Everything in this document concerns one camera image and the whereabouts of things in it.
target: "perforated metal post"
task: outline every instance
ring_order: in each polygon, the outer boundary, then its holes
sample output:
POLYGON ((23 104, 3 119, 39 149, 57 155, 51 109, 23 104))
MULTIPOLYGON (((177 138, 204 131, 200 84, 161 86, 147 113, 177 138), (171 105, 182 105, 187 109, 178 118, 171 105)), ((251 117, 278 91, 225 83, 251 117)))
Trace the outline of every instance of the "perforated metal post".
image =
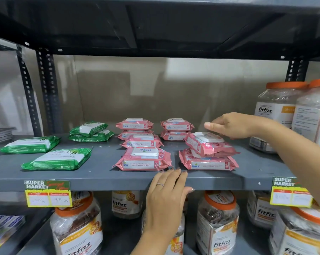
POLYGON ((22 58, 22 47, 21 46, 17 45, 16 53, 17 53, 18 64, 19 64, 20 71, 21 71, 25 97, 26 97, 27 103, 28 103, 30 120, 31 120, 32 126, 33 126, 34 136, 40 137, 40 136, 42 136, 42 131, 41 131, 41 125, 40 125, 40 121, 39 121, 38 114, 37 114, 37 107, 36 107, 36 102, 35 102, 34 90, 32 87, 32 82, 30 80, 29 72, 28 72, 27 67, 25 65, 25 62, 22 58))
POLYGON ((307 74, 308 61, 293 60, 290 61, 287 68, 285 81, 305 81, 307 74))
POLYGON ((63 133, 54 57, 47 49, 36 51, 49 134, 63 133))

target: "green wipes package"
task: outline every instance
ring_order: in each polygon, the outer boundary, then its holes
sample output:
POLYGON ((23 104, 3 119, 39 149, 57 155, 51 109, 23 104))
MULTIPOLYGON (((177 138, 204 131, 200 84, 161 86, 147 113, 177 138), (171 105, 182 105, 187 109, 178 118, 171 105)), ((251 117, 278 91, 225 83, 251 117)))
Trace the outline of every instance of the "green wipes package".
POLYGON ((5 145, 1 151, 8 154, 46 153, 59 142, 60 138, 56 136, 19 139, 5 145))
POLYGON ((91 149, 60 149, 48 152, 34 161, 22 164, 26 170, 75 170, 91 154, 91 149))
POLYGON ((79 127, 72 128, 70 130, 71 135, 80 134, 82 136, 91 137, 94 134, 107 128, 108 124, 104 122, 86 122, 79 127))
POLYGON ((77 142, 103 142, 108 141, 111 136, 113 136, 114 133, 109 130, 103 130, 98 132, 97 134, 94 134, 91 137, 85 137, 80 134, 75 135, 69 135, 69 139, 77 142))

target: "pink wipes package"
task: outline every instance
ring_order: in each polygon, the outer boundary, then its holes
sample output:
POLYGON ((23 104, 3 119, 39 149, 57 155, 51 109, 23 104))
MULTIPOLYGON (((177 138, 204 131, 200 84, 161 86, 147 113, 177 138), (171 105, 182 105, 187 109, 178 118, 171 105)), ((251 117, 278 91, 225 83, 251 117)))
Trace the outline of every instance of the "pink wipes package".
POLYGON ((224 141, 218 135, 208 132, 196 132, 188 134, 186 144, 195 150, 201 157, 214 156, 225 157, 239 154, 234 147, 224 141))
POLYGON ((120 145, 125 148, 136 148, 136 147, 159 148, 163 146, 158 135, 154 135, 152 133, 130 135, 128 139, 120 145))
POLYGON ((161 171, 172 166, 172 160, 163 149, 137 147, 127 149, 114 166, 122 171, 161 171))
POLYGON ((151 123, 148 120, 144 120, 140 117, 137 117, 137 118, 127 118, 122 122, 118 122, 115 126, 124 130, 138 131, 138 130, 149 130, 150 128, 152 128, 153 123, 151 123))
POLYGON ((146 131, 123 131, 122 133, 120 133, 118 135, 118 138, 121 139, 121 140, 126 140, 128 139, 128 137, 130 135, 133 135, 133 134, 147 134, 147 133, 153 133, 152 130, 146 130, 146 131))
POLYGON ((164 140, 183 140, 191 132, 168 132, 163 131, 160 135, 164 140))
POLYGON ((201 157, 194 150, 184 149, 179 151, 179 157, 187 169, 193 170, 226 170, 232 171, 239 167, 232 157, 201 157))
POLYGON ((171 118, 161 122, 161 126, 171 132, 190 132, 194 126, 183 118, 171 118))

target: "plastic jar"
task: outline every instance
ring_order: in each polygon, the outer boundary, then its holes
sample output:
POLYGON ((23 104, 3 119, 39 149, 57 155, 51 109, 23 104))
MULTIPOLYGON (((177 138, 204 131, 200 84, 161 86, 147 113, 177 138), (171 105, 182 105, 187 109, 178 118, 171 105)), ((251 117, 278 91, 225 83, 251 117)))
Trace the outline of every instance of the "plastic jar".
POLYGON ((143 191, 112 191, 112 211, 118 218, 138 218, 142 212, 142 203, 143 191))
POLYGON ((292 130, 320 146, 320 79, 311 81, 308 91, 297 99, 292 130))
MULTIPOLYGON (((143 233, 145 224, 146 224, 146 211, 144 211, 144 213, 142 214, 141 233, 143 233)), ((171 240, 170 244, 168 245, 165 254, 168 254, 168 255, 182 254, 184 237, 185 237, 185 216, 184 214, 182 214, 178 231, 175 234, 174 238, 171 240)))
POLYGON ((100 207, 90 191, 74 191, 72 200, 50 217, 56 255, 96 255, 103 240, 100 207))
POLYGON ((269 249, 273 255, 320 255, 320 209, 278 210, 269 249))
POLYGON ((202 255, 234 249, 240 208, 230 191, 205 191, 198 204, 196 243, 202 255))
MULTIPOLYGON (((304 81, 269 82, 257 100, 255 115, 273 119, 291 128, 297 98, 305 92, 304 81)), ((266 141, 250 138, 250 146, 266 153, 276 153, 266 141)))
POLYGON ((271 229, 280 206, 270 205, 271 192, 250 191, 247 199, 247 215, 252 224, 271 229))

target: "person's right hand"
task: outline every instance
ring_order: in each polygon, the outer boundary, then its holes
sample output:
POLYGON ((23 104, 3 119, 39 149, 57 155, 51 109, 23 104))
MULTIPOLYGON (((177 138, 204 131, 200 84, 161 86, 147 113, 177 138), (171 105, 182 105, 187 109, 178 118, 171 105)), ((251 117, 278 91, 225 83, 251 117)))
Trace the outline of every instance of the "person's right hand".
POLYGON ((205 128, 228 136, 230 138, 242 139, 248 137, 260 137, 263 125, 274 124, 273 120, 254 116, 231 112, 223 114, 212 122, 206 122, 205 128))

